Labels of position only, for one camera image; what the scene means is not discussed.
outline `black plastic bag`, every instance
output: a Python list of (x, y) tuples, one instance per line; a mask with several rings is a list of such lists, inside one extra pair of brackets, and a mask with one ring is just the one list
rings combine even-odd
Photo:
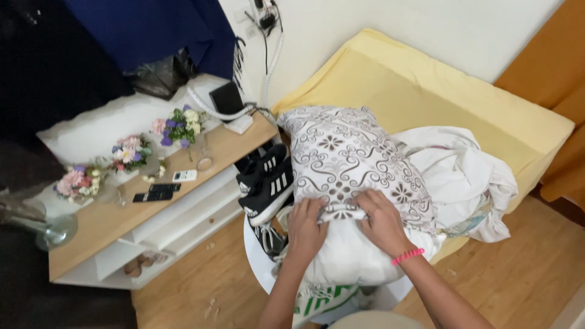
[(124, 72), (124, 76), (134, 90), (167, 101), (182, 85), (197, 74), (197, 68), (189, 57), (186, 47), (180, 49), (175, 55), (142, 64), (133, 71)]

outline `wooden floor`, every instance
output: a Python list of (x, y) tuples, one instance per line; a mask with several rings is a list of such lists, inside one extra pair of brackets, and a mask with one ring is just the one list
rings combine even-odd
[[(139, 329), (256, 327), (267, 295), (248, 264), (242, 220), (133, 292)], [(470, 240), (435, 268), (496, 328), (548, 328), (585, 283), (585, 231), (532, 197), (504, 222), (512, 238)], [(414, 290), (394, 311), (432, 328)]]

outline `black remote control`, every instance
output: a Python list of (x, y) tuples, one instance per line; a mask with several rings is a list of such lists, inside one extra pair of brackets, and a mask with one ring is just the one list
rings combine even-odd
[(136, 193), (132, 202), (164, 201), (171, 200), (172, 198), (173, 192), (171, 191)]
[(176, 192), (181, 189), (181, 184), (152, 184), (148, 189), (149, 192), (171, 191)]

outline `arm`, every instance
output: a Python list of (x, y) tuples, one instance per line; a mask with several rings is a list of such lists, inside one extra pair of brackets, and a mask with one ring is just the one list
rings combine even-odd
[[(362, 232), (378, 248), (392, 258), (418, 249), (408, 240), (400, 213), (382, 192), (365, 191), (357, 196), (356, 202), (370, 217), (360, 221)], [(436, 328), (493, 329), (486, 318), (449, 286), (422, 255), (406, 259), (400, 266), (416, 288)]]
[(324, 205), (320, 199), (303, 199), (288, 218), (288, 252), (268, 302), (260, 316), (260, 329), (290, 329), (302, 276), (325, 242), (329, 223), (317, 224)]

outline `hand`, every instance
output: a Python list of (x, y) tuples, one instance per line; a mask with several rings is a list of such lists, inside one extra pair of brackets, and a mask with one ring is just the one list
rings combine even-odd
[(370, 219), (361, 220), (362, 232), (382, 251), (396, 258), (417, 247), (408, 240), (400, 213), (380, 191), (366, 190), (354, 199)]
[(313, 261), (327, 237), (329, 222), (317, 224), (317, 216), (324, 206), (326, 201), (323, 199), (304, 198), (294, 205), (288, 218), (288, 252), (285, 259), (303, 270)]

